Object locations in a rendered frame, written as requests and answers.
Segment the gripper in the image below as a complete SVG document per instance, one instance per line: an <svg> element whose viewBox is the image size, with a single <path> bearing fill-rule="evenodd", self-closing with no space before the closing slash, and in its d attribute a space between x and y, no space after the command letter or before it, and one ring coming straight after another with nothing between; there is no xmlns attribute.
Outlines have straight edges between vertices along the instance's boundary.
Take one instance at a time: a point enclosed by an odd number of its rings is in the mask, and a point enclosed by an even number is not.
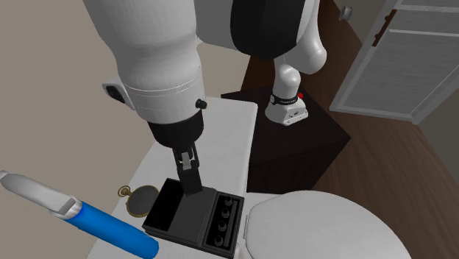
<svg viewBox="0 0 459 259"><path fill-rule="evenodd" d="M177 173L184 194L190 196L201 192L203 187L199 175L199 157L194 142L199 139L204 130L202 111L173 124L149 122L148 125L158 143L173 148Z"/></svg>

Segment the black box with knobs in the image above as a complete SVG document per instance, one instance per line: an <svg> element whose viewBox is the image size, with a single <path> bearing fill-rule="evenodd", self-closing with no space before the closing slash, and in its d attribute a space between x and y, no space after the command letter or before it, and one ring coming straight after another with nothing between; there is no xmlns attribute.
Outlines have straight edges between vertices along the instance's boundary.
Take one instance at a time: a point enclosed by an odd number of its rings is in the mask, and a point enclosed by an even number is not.
<svg viewBox="0 0 459 259"><path fill-rule="evenodd" d="M151 236L226 259L235 257L244 198L204 187L186 196L166 179L142 228Z"/></svg>

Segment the gold pocket watch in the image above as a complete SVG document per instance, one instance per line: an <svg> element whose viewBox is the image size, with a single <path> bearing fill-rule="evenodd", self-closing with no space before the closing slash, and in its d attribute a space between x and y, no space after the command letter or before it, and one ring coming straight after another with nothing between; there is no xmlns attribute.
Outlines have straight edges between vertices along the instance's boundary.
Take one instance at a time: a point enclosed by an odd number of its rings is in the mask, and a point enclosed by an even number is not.
<svg viewBox="0 0 459 259"><path fill-rule="evenodd" d="M123 185L117 192L119 197L126 197L126 207L129 215L135 218L147 216L155 203L159 191L152 185L143 185L131 190L128 185Z"/></svg>

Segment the blue and white pen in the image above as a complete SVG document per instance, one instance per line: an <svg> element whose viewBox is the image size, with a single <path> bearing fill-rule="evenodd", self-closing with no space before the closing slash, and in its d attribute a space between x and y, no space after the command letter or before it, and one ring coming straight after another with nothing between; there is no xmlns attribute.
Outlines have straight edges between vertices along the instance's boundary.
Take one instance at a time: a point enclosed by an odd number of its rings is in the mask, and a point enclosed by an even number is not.
<svg viewBox="0 0 459 259"><path fill-rule="evenodd" d="M22 174L0 171L0 185L50 214L142 259L154 259L159 243L138 228Z"/></svg>

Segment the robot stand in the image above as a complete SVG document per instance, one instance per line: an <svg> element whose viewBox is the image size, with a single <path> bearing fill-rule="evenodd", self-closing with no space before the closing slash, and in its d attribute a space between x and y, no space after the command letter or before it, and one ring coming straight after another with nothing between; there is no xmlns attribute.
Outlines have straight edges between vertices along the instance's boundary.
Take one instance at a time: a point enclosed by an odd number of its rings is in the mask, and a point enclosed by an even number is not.
<svg viewBox="0 0 459 259"><path fill-rule="evenodd" d="M246 190L262 194L310 190L351 136L303 89L299 92L307 118L291 126L270 121L265 109L271 92L267 86L221 95L258 106Z"/></svg>

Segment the white toilet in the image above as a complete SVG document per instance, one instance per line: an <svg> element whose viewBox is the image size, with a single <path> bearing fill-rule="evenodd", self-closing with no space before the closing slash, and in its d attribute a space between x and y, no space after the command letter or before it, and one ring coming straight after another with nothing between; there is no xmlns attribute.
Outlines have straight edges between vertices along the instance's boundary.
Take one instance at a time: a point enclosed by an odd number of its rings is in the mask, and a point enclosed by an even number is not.
<svg viewBox="0 0 459 259"><path fill-rule="evenodd" d="M205 186L243 196L235 259L411 259L394 231L335 194L246 189L257 105L210 97L197 141Z"/></svg>

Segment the white panelled door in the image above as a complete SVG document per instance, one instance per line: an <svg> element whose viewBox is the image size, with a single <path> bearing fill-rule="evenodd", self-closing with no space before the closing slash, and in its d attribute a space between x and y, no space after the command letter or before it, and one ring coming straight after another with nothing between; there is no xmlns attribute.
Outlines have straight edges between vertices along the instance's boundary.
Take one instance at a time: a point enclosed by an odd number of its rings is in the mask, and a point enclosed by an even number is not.
<svg viewBox="0 0 459 259"><path fill-rule="evenodd" d="M362 46L330 110L419 124L459 89L459 0L343 0Z"/></svg>

